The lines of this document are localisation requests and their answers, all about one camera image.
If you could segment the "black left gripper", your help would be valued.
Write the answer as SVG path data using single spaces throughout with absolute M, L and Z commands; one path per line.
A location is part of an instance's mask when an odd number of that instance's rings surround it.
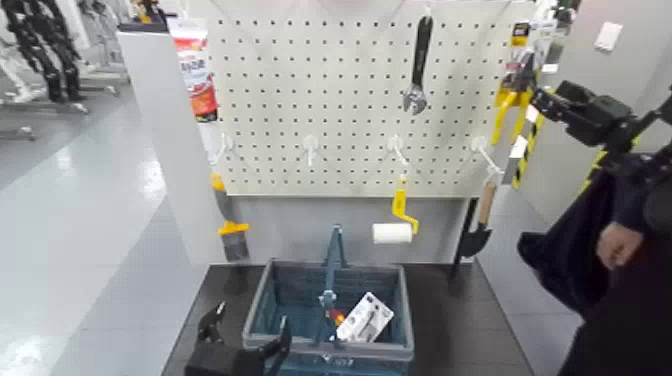
M 287 316 L 280 321 L 279 336 L 262 347 L 242 349 L 223 344 L 219 332 L 226 313 L 226 301 L 221 301 L 199 320 L 197 342 L 184 367 L 184 376 L 253 376 L 262 375 L 265 361 L 271 360 L 269 370 L 280 370 L 289 356 L 292 330 Z

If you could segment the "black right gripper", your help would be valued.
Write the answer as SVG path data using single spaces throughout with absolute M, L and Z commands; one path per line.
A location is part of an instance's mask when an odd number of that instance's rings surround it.
M 563 80 L 555 94 L 534 94 L 530 104 L 548 120 L 567 124 L 566 132 L 586 146 L 605 143 L 632 118 L 632 109 L 609 95 Z

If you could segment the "bare person hand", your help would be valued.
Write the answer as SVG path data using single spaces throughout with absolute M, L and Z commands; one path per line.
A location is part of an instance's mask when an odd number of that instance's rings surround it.
M 641 232 L 617 222 L 610 223 L 600 234 L 596 254 L 608 269 L 626 265 L 643 242 Z

